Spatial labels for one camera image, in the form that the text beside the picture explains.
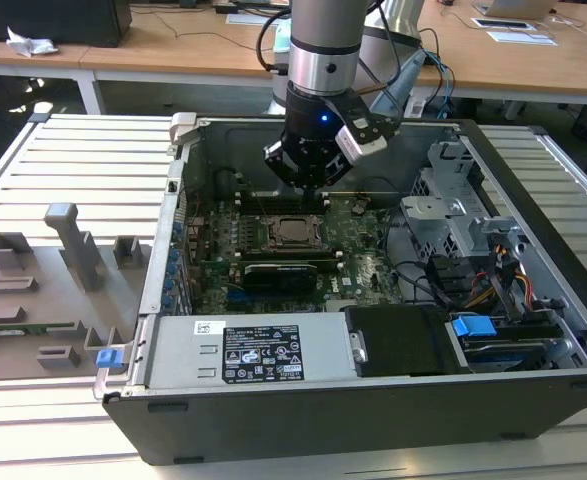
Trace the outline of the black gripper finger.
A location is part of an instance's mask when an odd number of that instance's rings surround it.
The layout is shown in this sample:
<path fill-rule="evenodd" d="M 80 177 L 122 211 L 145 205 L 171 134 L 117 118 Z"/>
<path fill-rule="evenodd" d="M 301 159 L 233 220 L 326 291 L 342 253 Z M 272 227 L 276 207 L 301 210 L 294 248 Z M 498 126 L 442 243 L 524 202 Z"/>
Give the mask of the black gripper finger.
<path fill-rule="evenodd" d="M 338 183 L 350 170 L 349 162 L 330 162 L 316 165 L 312 169 L 312 199 L 318 197 L 318 192 L 324 187 L 330 187 Z"/>
<path fill-rule="evenodd" d="M 308 169 L 292 161 L 281 141 L 264 148 L 264 162 L 285 186 L 293 188 L 305 201 L 314 197 L 315 187 Z"/>

